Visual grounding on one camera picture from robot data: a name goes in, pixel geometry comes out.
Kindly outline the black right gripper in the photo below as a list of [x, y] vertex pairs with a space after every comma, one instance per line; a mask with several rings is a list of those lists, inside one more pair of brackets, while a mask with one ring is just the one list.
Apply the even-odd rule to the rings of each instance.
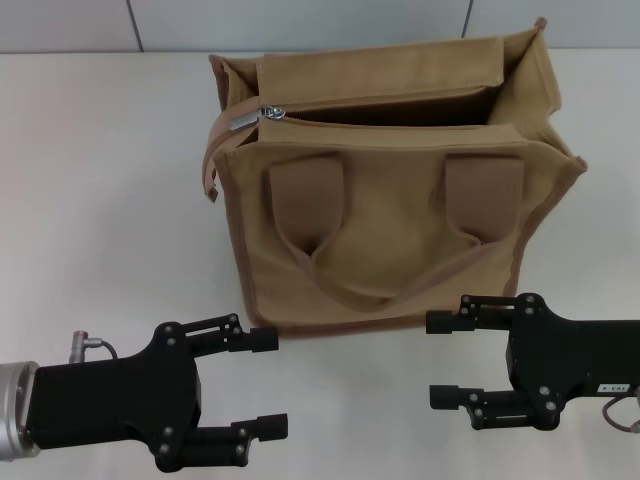
[[457, 311], [430, 310], [426, 333], [509, 331], [507, 363], [513, 390], [430, 385], [434, 410], [463, 408], [474, 430], [557, 428], [576, 398], [639, 396], [639, 322], [569, 320], [538, 294], [463, 295]]

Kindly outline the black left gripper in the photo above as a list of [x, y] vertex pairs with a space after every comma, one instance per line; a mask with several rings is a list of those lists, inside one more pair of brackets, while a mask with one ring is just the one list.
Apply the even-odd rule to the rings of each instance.
[[254, 440], [288, 437], [288, 415], [195, 428], [201, 406], [194, 358], [277, 350], [275, 328], [244, 330], [236, 313], [162, 324], [135, 355], [39, 368], [26, 430], [41, 449], [136, 440], [163, 472], [245, 467]]

